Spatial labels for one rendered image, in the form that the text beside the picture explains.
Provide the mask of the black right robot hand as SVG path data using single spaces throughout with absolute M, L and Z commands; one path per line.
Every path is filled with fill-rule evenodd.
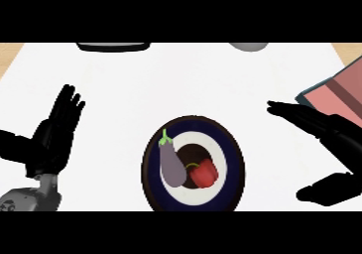
M 319 140 L 348 170 L 300 189 L 295 198 L 329 206 L 356 197 L 362 193 L 362 128 L 338 114 L 326 115 L 304 105 L 273 101 L 267 105 L 269 114 L 285 119 Z

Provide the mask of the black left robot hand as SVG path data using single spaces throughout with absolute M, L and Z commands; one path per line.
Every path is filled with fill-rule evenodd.
M 84 106 L 75 87 L 65 84 L 33 138 L 0 130 L 0 158 L 25 165 L 27 178 L 56 175 L 65 168 Z

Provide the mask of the pink cardboard box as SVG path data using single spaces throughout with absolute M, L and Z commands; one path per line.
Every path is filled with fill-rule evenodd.
M 294 98 L 326 115 L 338 114 L 362 128 L 362 55 L 326 80 Z

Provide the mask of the red bell pepper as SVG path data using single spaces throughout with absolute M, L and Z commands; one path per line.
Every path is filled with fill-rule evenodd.
M 189 163 L 186 173 L 188 179 L 183 186 L 188 189 L 208 188 L 219 178 L 217 168 L 210 159 L 204 159 L 199 163 Z

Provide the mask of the dark blue and white plate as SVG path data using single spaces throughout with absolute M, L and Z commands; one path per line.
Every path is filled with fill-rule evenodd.
M 140 181 L 157 211 L 232 211 L 245 186 L 245 163 L 226 128 L 204 116 L 168 121 L 148 142 Z

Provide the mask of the purple eggplant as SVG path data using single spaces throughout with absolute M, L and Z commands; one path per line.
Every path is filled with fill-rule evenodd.
M 186 181 L 186 170 L 174 151 L 173 140 L 167 136 L 165 130 L 161 131 L 158 149 L 160 149 L 160 167 L 164 182 L 168 186 L 177 188 L 183 185 Z

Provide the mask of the black flat appliance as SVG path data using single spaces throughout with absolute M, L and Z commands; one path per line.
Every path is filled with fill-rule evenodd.
M 148 43 L 77 43 L 78 48 L 87 52 L 121 53 L 143 51 Z

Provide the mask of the grey round object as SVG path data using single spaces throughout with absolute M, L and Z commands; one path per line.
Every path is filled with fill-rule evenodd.
M 267 43 L 232 43 L 232 47 L 242 52 L 257 52 L 267 46 Z

